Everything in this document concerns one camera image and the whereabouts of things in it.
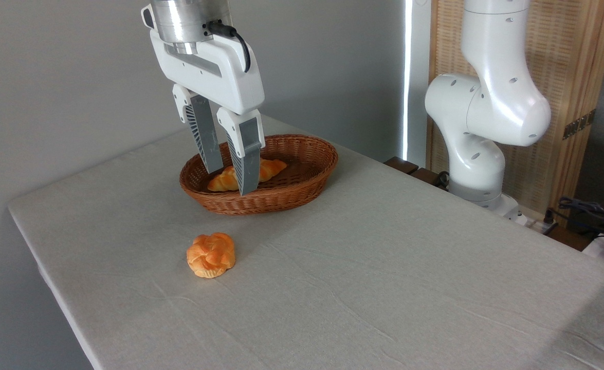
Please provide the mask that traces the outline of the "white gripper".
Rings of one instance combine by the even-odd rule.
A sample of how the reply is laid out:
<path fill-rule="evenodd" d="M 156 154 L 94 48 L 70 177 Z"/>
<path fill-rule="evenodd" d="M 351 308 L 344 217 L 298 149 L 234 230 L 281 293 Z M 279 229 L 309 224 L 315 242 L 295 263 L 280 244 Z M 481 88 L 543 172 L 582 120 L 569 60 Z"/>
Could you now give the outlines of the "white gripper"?
<path fill-rule="evenodd" d="M 260 178 L 260 153 L 266 145 L 259 108 L 265 100 L 259 65 L 250 47 L 245 71 L 242 44 L 215 36 L 197 44 L 196 54 L 178 54 L 173 45 L 150 31 L 164 75 L 173 81 L 179 118 L 189 125 L 206 172 L 223 168 L 210 101 L 220 108 L 217 118 L 226 131 L 241 196 L 255 191 Z"/>

